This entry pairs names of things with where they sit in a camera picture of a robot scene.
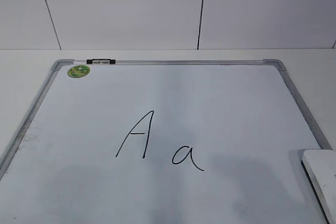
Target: silver frame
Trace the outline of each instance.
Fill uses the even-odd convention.
[[[264,60],[116,60],[113,65],[254,65],[254,66],[274,66],[278,69],[282,79],[284,80],[287,88],[293,96],[298,108],[300,109],[304,119],[310,127],[316,141],[320,147],[324,150],[332,150],[331,145],[327,141],[324,133],[320,129],[320,126],[316,122],[308,106],[300,95],[298,89],[294,85],[292,79],[289,77],[287,69],[282,61],[277,59],[264,59]],[[0,158],[0,180],[5,174],[8,166],[10,165],[24,135],[26,134],[30,123],[34,119],[34,116],[39,109],[44,97],[46,96],[50,86],[52,85],[58,71],[63,66],[73,64],[86,64],[85,60],[57,60],[50,69],[50,73],[45,80],[42,88],[38,92],[35,100],[30,106],[28,113],[24,117],[21,125],[14,134],[12,140],[7,146],[6,151]]]

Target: white desk surface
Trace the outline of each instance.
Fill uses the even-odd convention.
[[[336,50],[0,50],[0,153],[58,59],[85,60],[262,60],[279,59],[336,150]]]

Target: white wall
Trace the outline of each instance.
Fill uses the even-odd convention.
[[[62,49],[196,49],[202,0],[48,0]]]
[[[331,48],[335,0],[204,0],[200,49]],[[47,0],[62,49],[196,49],[202,0]],[[0,49],[58,49],[44,0],[0,0]]]
[[[204,0],[200,49],[331,48],[335,0]]]
[[[44,0],[0,0],[0,49],[59,49]]]

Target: white object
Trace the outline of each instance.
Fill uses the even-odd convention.
[[[336,152],[306,150],[302,162],[330,224],[336,223]]]
[[[334,0],[204,0],[200,49],[332,48]]]
[[[276,68],[90,67],[58,72],[0,181],[1,222],[324,223],[298,155],[318,144]],[[146,158],[149,118],[115,158],[151,110]],[[184,145],[204,171],[171,163]]]
[[[0,0],[0,49],[59,49],[44,0]]]
[[[62,49],[196,49],[202,0],[48,0]]]

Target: green sticker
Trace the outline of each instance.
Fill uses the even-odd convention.
[[[90,68],[86,65],[77,65],[69,69],[68,76],[72,78],[81,78],[88,75]]]

